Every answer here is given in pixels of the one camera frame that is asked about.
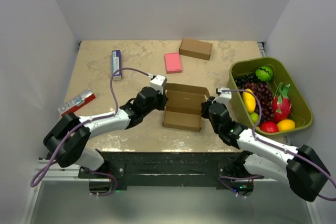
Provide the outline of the brown cardboard box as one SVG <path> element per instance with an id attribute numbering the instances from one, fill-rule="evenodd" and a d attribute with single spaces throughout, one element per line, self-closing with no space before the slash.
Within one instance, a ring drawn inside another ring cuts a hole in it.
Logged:
<path id="1" fill-rule="evenodd" d="M 203 102 L 210 97 L 205 87 L 167 83 L 168 101 L 165 105 L 162 126 L 171 129 L 198 132 L 202 128 Z"/>
<path id="2" fill-rule="evenodd" d="M 196 39 L 183 38 L 179 48 L 179 54 L 196 59 L 209 60 L 213 44 Z"/>

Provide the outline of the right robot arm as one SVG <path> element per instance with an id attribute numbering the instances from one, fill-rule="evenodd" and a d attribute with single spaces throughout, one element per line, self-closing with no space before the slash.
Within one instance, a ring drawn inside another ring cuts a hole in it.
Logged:
<path id="1" fill-rule="evenodd" d="M 239 178 L 267 177 L 282 181 L 301 199 L 309 202 L 321 197 L 321 190 L 331 180 L 330 172 L 313 148 L 280 144 L 256 134 L 233 121 L 223 103 L 211 97 L 201 105 L 201 116 L 208 119 L 214 132 L 227 145 L 247 151 L 248 156 L 234 165 Z"/>

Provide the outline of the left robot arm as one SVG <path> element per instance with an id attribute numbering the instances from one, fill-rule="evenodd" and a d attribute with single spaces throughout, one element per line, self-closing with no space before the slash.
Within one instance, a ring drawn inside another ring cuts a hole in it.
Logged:
<path id="1" fill-rule="evenodd" d="M 144 87 L 135 98 L 118 109 L 95 116 L 64 115 L 44 138 L 43 144 L 62 168 L 76 164 L 90 169 L 97 178 L 108 174 L 109 165 L 87 142 L 99 135 L 127 130 L 142 123 L 153 110 L 164 110 L 167 97 L 163 87 Z"/>

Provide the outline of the purple toothpaste box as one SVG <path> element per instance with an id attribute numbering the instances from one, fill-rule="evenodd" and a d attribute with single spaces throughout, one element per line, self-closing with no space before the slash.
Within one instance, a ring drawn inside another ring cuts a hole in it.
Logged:
<path id="1" fill-rule="evenodd" d="M 120 50 L 113 50 L 111 52 L 111 70 L 112 74 L 114 75 L 114 80 L 122 80 L 122 73 L 117 70 L 122 68 L 122 60 L 121 60 L 121 51 Z"/>

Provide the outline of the closed brown cardboard box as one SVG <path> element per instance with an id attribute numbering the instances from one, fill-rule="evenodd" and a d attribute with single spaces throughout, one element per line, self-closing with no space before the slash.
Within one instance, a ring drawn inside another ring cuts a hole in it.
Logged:
<path id="1" fill-rule="evenodd" d="M 213 44 L 196 39 L 183 38 L 179 48 L 179 54 L 196 59 L 209 60 Z"/>

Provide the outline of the red white toothpaste box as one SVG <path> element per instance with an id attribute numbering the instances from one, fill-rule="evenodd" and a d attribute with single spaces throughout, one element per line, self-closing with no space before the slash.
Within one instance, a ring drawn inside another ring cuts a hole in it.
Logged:
<path id="1" fill-rule="evenodd" d="M 90 89 L 85 89 L 77 96 L 73 97 L 72 99 L 61 105 L 57 109 L 57 111 L 60 116 L 64 116 L 67 113 L 74 113 L 78 111 L 81 107 L 93 101 L 95 98 L 95 94 Z"/>

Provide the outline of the green toy lime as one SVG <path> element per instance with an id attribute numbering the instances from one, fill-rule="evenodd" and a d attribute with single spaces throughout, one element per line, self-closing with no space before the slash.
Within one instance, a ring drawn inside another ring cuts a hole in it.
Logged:
<path id="1" fill-rule="evenodd" d="M 250 115 L 249 115 L 251 121 L 253 122 L 253 125 L 255 125 L 258 120 L 259 120 L 259 114 L 256 113 L 256 112 L 252 112 Z"/>

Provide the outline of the pink sticky note pad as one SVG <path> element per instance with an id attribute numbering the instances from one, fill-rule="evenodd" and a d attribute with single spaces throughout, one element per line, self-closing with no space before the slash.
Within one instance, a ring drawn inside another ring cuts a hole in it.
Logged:
<path id="1" fill-rule="evenodd" d="M 164 61 L 167 74 L 182 72 L 182 64 L 178 52 L 165 54 Z"/>

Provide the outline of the dark blue toy grapes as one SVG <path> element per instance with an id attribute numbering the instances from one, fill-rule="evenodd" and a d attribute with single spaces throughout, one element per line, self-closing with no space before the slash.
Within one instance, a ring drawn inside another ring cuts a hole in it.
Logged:
<path id="1" fill-rule="evenodd" d="M 237 77 L 234 79 L 235 84 L 240 89 L 249 88 L 251 85 L 259 82 L 259 79 L 255 74 L 246 74 L 242 77 Z"/>

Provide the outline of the red purple toy grapes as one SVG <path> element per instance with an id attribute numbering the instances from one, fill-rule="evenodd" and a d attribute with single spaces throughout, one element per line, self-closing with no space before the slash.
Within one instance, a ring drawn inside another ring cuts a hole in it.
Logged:
<path id="1" fill-rule="evenodd" d="M 265 82 L 259 82 L 256 84 L 251 85 L 249 88 L 251 89 L 253 94 L 257 97 L 260 102 L 261 110 L 256 101 L 256 113 L 259 114 L 261 111 L 261 119 L 260 122 L 268 122 L 274 120 L 274 111 L 272 109 L 271 103 L 273 101 L 273 92 L 270 90 L 269 86 Z"/>

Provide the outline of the red toy apple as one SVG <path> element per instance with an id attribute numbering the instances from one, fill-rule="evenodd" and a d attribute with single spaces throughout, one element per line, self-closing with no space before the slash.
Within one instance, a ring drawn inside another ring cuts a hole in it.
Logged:
<path id="1" fill-rule="evenodd" d="M 275 122 L 272 122 L 272 121 L 264 122 L 260 126 L 260 130 L 263 131 L 263 132 L 267 132 L 267 133 L 279 132 L 277 124 Z"/>

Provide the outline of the green toy melon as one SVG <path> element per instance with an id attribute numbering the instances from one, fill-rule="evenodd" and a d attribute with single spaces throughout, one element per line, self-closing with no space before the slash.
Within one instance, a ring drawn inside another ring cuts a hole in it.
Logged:
<path id="1" fill-rule="evenodd" d="M 271 68 L 262 66 L 256 69 L 255 75 L 260 81 L 267 82 L 272 80 L 274 73 Z"/>

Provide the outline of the pink toy dragon fruit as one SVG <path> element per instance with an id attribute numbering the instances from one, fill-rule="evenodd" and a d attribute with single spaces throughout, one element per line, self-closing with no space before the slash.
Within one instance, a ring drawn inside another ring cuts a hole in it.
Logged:
<path id="1" fill-rule="evenodd" d="M 277 86 L 275 96 L 271 103 L 272 109 L 274 111 L 274 121 L 280 122 L 286 119 L 291 113 L 291 102 L 288 97 L 288 91 L 290 88 L 290 84 L 282 86 L 283 83 L 279 83 Z"/>

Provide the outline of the olive green plastic bin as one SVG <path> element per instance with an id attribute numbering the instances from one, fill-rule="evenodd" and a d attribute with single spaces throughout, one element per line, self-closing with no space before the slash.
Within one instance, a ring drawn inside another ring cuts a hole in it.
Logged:
<path id="1" fill-rule="evenodd" d="M 256 129 L 256 132 L 265 136 L 276 136 L 290 134 L 308 128 L 313 122 L 313 114 L 308 104 L 306 103 L 305 98 L 300 93 L 300 90 L 297 87 L 295 81 L 281 61 L 272 57 L 260 57 L 250 60 L 238 61 L 234 63 L 229 69 L 229 79 L 227 86 L 230 89 L 237 89 L 235 78 L 242 77 L 246 74 L 253 74 L 257 68 L 262 66 L 269 67 L 274 73 L 274 76 L 269 83 L 270 89 L 273 92 L 281 82 L 284 84 L 290 84 L 289 101 L 292 104 L 292 110 L 289 114 L 289 119 L 295 122 L 296 127 L 292 130 L 277 133 L 266 133 L 260 129 Z"/>

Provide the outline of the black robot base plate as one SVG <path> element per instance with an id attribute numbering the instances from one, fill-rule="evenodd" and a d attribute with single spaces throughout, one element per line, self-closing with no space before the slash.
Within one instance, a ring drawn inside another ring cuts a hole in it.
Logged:
<path id="1" fill-rule="evenodd" d="M 80 169 L 79 178 L 89 179 L 92 193 L 105 193 L 113 186 L 126 190 L 130 186 L 152 187 L 215 187 L 248 196 L 254 189 L 256 175 L 243 166 L 249 152 L 104 152 L 103 158 L 109 167 L 104 172 L 112 174 L 102 182 L 104 176 Z"/>

